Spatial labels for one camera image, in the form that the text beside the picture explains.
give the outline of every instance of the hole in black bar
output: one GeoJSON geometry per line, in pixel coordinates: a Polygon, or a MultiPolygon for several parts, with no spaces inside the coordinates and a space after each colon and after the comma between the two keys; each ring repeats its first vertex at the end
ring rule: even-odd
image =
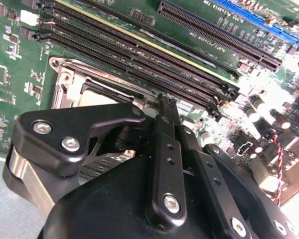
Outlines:
{"type": "Polygon", "coordinates": [[[170,165],[175,165],[174,160],[172,160],[171,158],[168,158],[167,161],[170,165]]]}
{"type": "Polygon", "coordinates": [[[214,178],[214,182],[215,182],[217,185],[221,185],[221,182],[220,182],[217,178],[214,178]]]}
{"type": "Polygon", "coordinates": [[[171,144],[168,144],[167,147],[168,147],[170,150],[174,150],[174,147],[173,147],[173,145],[171,145],[171,144]]]}

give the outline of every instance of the motherboard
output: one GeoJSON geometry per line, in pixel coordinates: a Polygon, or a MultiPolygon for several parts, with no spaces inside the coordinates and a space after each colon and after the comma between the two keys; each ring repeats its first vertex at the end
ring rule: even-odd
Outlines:
{"type": "Polygon", "coordinates": [[[276,137],[282,201],[299,191],[299,0],[0,0],[0,151],[24,112],[131,102],[155,116],[159,94],[269,196],[276,137]]]}

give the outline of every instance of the blue pcie slot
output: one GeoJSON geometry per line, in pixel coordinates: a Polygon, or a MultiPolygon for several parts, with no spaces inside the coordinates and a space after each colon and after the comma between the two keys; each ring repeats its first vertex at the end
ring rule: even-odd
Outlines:
{"type": "Polygon", "coordinates": [[[227,0],[212,0],[212,1],[219,4],[220,6],[223,6],[224,8],[228,9],[229,11],[232,11],[233,13],[235,13],[237,15],[240,15],[247,21],[257,25],[258,27],[282,38],[285,41],[288,41],[293,44],[299,44],[298,37],[292,36],[289,33],[287,33],[286,31],[283,31],[276,26],[270,27],[270,26],[265,25],[263,19],[255,16],[255,15],[252,15],[250,12],[248,12],[244,9],[241,9],[239,6],[236,6],[227,0]]]}

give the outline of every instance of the silver screw head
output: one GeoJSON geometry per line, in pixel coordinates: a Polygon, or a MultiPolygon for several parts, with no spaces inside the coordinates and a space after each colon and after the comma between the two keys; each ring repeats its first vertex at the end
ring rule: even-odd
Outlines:
{"type": "Polygon", "coordinates": [[[80,148],[79,141],[73,137],[65,137],[62,139],[61,145],[70,152],[75,152],[80,148]]]}
{"type": "Polygon", "coordinates": [[[172,195],[166,195],[164,197],[164,204],[165,207],[171,212],[171,213],[178,213],[179,212],[179,203],[178,200],[172,196],[172,195]]]}
{"type": "Polygon", "coordinates": [[[184,126],[184,131],[188,134],[191,134],[191,130],[189,128],[187,128],[186,126],[184,126]]]}
{"type": "Polygon", "coordinates": [[[247,231],[246,231],[244,225],[237,218],[232,218],[231,219],[231,226],[233,227],[235,232],[237,232],[237,234],[239,236],[241,236],[242,238],[247,236],[247,231]]]}
{"type": "Polygon", "coordinates": [[[39,134],[48,134],[52,131],[52,127],[47,122],[39,121],[33,125],[33,130],[39,134]]]}
{"type": "Polygon", "coordinates": [[[215,146],[211,146],[212,150],[215,152],[215,153],[219,153],[219,149],[215,146]]]}
{"type": "Polygon", "coordinates": [[[141,115],[141,112],[140,112],[139,109],[133,108],[133,109],[132,109],[132,112],[133,112],[134,114],[136,114],[137,116],[140,116],[140,115],[141,115]]]}
{"type": "Polygon", "coordinates": [[[289,228],[289,230],[296,236],[299,237],[299,232],[298,230],[295,228],[294,225],[292,225],[290,222],[286,222],[287,227],[289,228]]]}
{"type": "Polygon", "coordinates": [[[287,230],[281,223],[279,223],[275,220],[274,225],[275,225],[276,229],[281,233],[281,235],[287,236],[287,230]]]}

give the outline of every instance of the black mechanical arm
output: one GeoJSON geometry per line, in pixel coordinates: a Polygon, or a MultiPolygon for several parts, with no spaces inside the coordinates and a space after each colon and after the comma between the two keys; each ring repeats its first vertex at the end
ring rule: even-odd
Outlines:
{"type": "Polygon", "coordinates": [[[299,233],[216,145],[203,149],[174,100],[21,115],[3,178],[46,218],[40,239],[296,239],[299,233]],[[135,157],[79,185],[82,165],[135,157]]]}

